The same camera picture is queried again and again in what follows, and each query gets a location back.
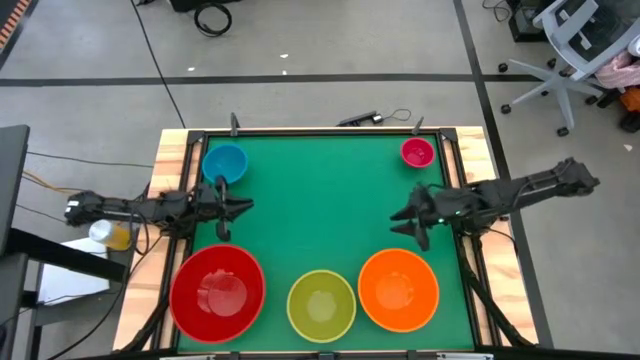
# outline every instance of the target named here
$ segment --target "gray office chair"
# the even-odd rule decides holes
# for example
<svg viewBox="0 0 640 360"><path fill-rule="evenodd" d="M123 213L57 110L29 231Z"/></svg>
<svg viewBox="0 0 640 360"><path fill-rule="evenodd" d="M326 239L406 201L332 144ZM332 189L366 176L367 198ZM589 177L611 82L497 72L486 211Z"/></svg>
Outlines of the gray office chair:
<svg viewBox="0 0 640 360"><path fill-rule="evenodd" d="M605 0L599 2L601 5L606 3ZM619 9L600 6L594 0L556 0L538 14L533 23L544 29L558 57L547 62L552 70L509 59L511 66L544 82L513 100L511 104L502 105L500 111L508 114L511 106L538 95L546 96L549 91L553 91L565 122L565 126L559 128L557 134L568 135L575 123L567 90L590 95L586 100L587 104L595 103L602 92L593 86L598 85L598 82L590 76L624 51L640 34L638 18L625 19L617 12ZM502 63L498 66L498 71L504 73L508 68L509 65Z"/></svg>

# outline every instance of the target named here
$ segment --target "green table surface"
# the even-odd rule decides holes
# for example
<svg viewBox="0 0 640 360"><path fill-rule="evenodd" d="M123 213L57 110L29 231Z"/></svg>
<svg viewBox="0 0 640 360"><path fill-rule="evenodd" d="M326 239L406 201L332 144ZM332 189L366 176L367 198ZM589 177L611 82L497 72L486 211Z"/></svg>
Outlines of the green table surface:
<svg viewBox="0 0 640 360"><path fill-rule="evenodd" d="M435 136L424 137L435 147ZM406 205L417 182L444 185L437 160L426 169L404 164L400 146L405 139L398 135L211 138L210 148L235 143L249 156L249 169L230 190L252 198L255 206L231 224L231 241L260 262L267 295L261 314L240 337L211 345L180 334L178 350L472 349L451 228L429 231L428 252L421 252L410 237L389 231L389 216ZM217 243L215 222L198 225L194 252ZM344 276L357 296L361 267L387 248L414 251L433 268L440 302L426 326L407 334L389 332L369 319L358 301L356 320L339 340L316 344L295 332L287 319L286 301L296 279L311 270L329 269Z"/></svg>

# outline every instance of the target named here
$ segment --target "concrete floor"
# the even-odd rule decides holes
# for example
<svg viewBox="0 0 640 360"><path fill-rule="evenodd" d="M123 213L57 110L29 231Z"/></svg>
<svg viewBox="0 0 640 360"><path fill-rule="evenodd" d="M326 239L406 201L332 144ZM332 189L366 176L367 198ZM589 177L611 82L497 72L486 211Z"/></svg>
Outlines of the concrete floor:
<svg viewBox="0 0 640 360"><path fill-rule="evenodd" d="M509 57L542 65L553 56L546 44L514 44L507 24L479 0L462 3L484 74ZM190 15L174 13L166 1L139 8L165 76L471 74L453 0L244 0L229 8L233 27L218 39L203 37ZM0 70L0 79L131 77L157 72L128 0L39 0ZM396 108L411 109L412 123L424 116L425 125L485 126L476 87L471 76L464 79L172 85L171 91L189 127L226 126L231 111L243 126L331 126ZM486 84L494 109L532 86ZM561 115L552 97L494 116L512 176L574 156L602 181L587 198L551 200L522 213L555 347L640 353L634 306L640 138L617 129L617 104L603 110L574 100L577 128L563 139L555 136ZM0 126L31 126L30 150L99 161L152 164L161 130L180 127L160 85L0 87L0 109ZM121 197L138 195L151 173L34 156L25 168L59 186ZM18 202L61 217L65 200L23 183ZM86 230L21 209L14 226L55 241ZM67 306L69 320L45 327L40 358L91 329L110 299ZM67 358L108 353L117 319L113 313Z"/></svg>

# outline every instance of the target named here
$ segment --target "yellow cup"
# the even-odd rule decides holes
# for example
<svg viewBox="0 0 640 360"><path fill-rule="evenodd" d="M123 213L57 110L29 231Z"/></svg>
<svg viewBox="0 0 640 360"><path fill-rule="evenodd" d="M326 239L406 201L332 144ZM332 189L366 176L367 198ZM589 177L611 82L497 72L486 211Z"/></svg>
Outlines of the yellow cup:
<svg viewBox="0 0 640 360"><path fill-rule="evenodd" d="M107 220L98 220L89 228L89 238L114 250L127 250L131 245L129 230Z"/></svg>

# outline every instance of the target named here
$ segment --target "orange object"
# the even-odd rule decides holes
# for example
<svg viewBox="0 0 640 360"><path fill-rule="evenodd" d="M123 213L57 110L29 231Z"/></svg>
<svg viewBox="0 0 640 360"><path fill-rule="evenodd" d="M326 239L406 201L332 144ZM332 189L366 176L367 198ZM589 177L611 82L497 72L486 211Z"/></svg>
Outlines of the orange object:
<svg viewBox="0 0 640 360"><path fill-rule="evenodd" d="M373 322L406 333L431 320L438 307L439 288L424 259L408 250L387 249L375 253L362 267L358 296Z"/></svg>
<svg viewBox="0 0 640 360"><path fill-rule="evenodd" d="M627 89L624 94L620 96L620 101L622 101L627 108L627 111L640 111L640 89Z"/></svg>

